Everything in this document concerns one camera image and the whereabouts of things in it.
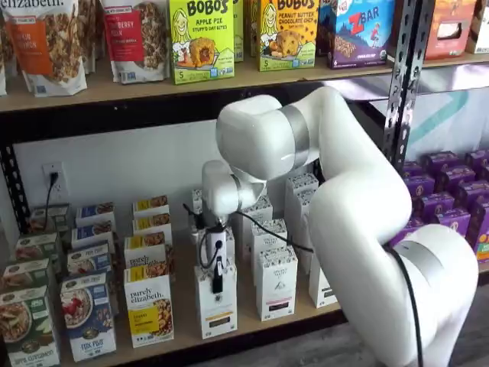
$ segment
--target yellow label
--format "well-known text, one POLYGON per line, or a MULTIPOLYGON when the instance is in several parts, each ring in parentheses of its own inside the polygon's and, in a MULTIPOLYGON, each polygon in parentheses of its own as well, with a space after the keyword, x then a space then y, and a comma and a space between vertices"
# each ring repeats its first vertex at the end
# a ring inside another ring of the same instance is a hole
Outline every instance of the yellow label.
POLYGON ((144 308, 143 310, 129 310, 128 314, 129 327, 133 335, 154 333, 160 329, 156 306, 144 308))

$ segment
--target power outlet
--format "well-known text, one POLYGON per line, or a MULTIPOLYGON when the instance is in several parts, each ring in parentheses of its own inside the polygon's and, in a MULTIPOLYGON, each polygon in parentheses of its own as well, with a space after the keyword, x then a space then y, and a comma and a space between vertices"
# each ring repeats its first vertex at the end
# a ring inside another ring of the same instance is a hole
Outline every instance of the power outlet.
POLYGON ((43 164, 44 182, 48 190, 50 186, 50 174, 53 172, 58 173, 58 179, 51 190, 50 203, 68 203, 70 193, 63 169, 63 162, 43 164))

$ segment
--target granola bag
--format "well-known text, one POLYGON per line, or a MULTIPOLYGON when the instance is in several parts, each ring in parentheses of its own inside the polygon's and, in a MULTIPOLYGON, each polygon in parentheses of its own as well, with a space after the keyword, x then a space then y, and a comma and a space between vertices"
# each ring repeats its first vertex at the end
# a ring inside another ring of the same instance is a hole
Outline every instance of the granola bag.
POLYGON ((0 7, 29 92, 71 96, 86 89, 78 0, 2 0, 0 7))
POLYGON ((168 77, 167 0, 101 1, 114 82, 144 83, 168 77))

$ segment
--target black cable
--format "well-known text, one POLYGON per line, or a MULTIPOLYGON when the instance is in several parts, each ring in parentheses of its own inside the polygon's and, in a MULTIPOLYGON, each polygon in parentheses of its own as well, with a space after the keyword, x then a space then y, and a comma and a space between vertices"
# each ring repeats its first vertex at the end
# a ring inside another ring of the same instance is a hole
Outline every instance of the black cable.
POLYGON ((411 306, 413 307, 414 327, 416 330, 416 347, 418 349, 418 366, 423 367, 423 344, 421 341, 421 327, 419 326, 418 307, 416 305, 416 298, 414 297, 413 284, 411 283, 410 275, 407 272, 404 261, 402 258, 400 258, 397 251, 391 247, 386 248, 385 250, 389 252, 392 255, 392 257, 396 260, 397 264, 400 267, 401 272, 403 273, 404 279, 406 279, 407 290, 410 293, 411 306))

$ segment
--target orange label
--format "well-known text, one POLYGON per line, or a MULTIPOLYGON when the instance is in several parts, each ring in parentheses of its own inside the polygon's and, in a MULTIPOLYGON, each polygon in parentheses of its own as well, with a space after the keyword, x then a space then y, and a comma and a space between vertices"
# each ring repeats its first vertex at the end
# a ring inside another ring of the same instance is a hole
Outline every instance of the orange label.
POLYGON ((15 54, 27 74, 49 75, 53 66, 46 42, 46 25, 36 17, 16 17, 7 22, 15 54))

